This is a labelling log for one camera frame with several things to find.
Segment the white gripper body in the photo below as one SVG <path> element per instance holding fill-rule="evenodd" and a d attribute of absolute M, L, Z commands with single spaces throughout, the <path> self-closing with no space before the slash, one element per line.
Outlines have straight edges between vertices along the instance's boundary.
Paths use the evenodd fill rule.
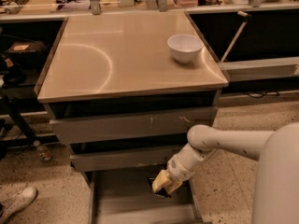
<path fill-rule="evenodd" d="M 194 174 L 194 171 L 187 169 L 177 160 L 170 160 L 167 163 L 167 172 L 173 182 L 189 180 Z"/>

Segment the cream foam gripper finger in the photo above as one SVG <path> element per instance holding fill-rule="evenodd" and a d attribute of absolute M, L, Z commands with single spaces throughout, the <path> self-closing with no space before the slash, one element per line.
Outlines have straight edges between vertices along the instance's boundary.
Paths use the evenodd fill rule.
<path fill-rule="evenodd" d="M 164 189 L 168 195 L 172 194 L 176 189 L 178 189 L 182 185 L 181 181 L 172 181 L 169 180 L 164 185 Z"/>
<path fill-rule="evenodd" d="M 162 170 L 152 182 L 152 190 L 154 193 L 159 192 L 160 190 L 168 190 L 172 184 L 170 175 L 167 170 Z"/>

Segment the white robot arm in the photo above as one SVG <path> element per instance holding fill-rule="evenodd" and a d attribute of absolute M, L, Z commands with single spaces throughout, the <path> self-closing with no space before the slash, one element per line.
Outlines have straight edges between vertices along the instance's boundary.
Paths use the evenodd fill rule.
<path fill-rule="evenodd" d="M 153 180 L 169 195 L 192 177 L 194 167 L 218 151 L 257 161 L 251 224 L 299 224 L 299 123 L 275 131 L 221 131 L 195 125 L 187 144 Z"/>

